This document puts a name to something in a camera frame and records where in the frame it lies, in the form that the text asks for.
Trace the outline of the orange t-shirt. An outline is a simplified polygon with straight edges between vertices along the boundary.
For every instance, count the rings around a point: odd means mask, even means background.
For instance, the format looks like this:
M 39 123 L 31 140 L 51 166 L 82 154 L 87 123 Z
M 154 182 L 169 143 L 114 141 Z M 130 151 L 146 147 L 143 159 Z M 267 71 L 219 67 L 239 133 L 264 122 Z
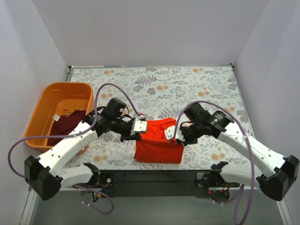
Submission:
M 134 159 L 141 163 L 181 163 L 184 147 L 171 144 L 165 136 L 165 130 L 174 125 L 176 120 L 173 118 L 147 121 L 146 133 L 136 141 Z

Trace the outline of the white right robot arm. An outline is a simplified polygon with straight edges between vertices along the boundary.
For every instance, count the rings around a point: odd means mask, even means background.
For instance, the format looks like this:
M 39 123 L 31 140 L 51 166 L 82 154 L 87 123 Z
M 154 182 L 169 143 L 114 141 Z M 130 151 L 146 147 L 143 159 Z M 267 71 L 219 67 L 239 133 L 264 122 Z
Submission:
M 272 200 L 283 200 L 297 180 L 300 161 L 293 155 L 285 157 L 260 143 L 224 108 L 219 106 L 211 114 L 201 103 L 201 100 L 194 101 L 184 107 L 180 115 L 186 115 L 190 125 L 182 127 L 176 123 L 171 140 L 186 146 L 197 143 L 206 135 L 228 144 L 250 161 L 251 168 L 238 169 L 222 161 L 211 166 L 210 184 L 244 184 L 259 188 Z

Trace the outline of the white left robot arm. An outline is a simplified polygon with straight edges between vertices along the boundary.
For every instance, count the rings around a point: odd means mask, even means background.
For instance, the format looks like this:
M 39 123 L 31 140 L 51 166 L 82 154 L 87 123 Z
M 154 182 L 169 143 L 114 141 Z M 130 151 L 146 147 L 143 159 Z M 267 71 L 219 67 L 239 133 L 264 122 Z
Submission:
M 65 169 L 64 165 L 81 149 L 97 140 L 102 134 L 113 131 L 121 137 L 140 138 L 135 125 L 143 122 L 138 118 L 125 121 L 126 104 L 112 98 L 107 106 L 96 108 L 87 114 L 58 144 L 38 157 L 29 156 L 24 161 L 25 181 L 42 200 L 49 200 L 62 187 L 83 184 L 89 188 L 100 184 L 100 170 L 92 163 L 84 163 Z

